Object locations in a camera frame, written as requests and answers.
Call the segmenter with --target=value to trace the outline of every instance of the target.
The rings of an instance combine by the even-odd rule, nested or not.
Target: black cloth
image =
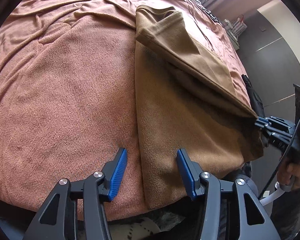
[[[246,85],[248,97],[250,99],[250,105],[253,111],[260,117],[266,117],[263,109],[262,100],[256,91],[253,89],[249,78],[246,75],[241,75],[244,84]]]

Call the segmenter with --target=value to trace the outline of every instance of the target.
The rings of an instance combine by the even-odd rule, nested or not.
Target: metal screw
[[[243,179],[236,179],[236,183],[239,185],[244,185],[245,181]]]
[[[65,184],[67,184],[68,183],[68,180],[67,179],[61,179],[61,180],[59,180],[59,184],[60,185],[65,185]]]
[[[211,174],[205,171],[205,172],[201,173],[201,176],[204,177],[205,179],[208,179],[211,177]]]
[[[95,178],[100,178],[102,177],[102,175],[103,175],[102,171],[96,171],[95,173],[93,173],[93,177]]]

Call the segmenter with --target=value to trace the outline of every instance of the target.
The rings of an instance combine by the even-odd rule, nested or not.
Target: person's arm
[[[271,220],[282,240],[293,239],[300,215],[300,165],[284,162],[279,168],[277,179],[288,185],[291,176],[296,176],[291,192],[285,192],[273,202]]]

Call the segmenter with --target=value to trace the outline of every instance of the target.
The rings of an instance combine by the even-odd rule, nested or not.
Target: fabric fold
[[[173,7],[136,10],[138,135],[149,208],[185,195],[175,154],[221,178],[263,153],[256,114],[235,96],[228,68],[192,38]]]

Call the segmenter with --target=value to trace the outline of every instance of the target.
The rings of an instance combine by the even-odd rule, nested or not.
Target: wrinkled bedsheet
[[[149,209],[134,83],[135,13],[144,4],[181,11],[250,106],[226,32],[190,0],[23,0],[0,28],[1,200],[37,210],[59,179],[84,179],[125,147],[128,166],[107,218]]]

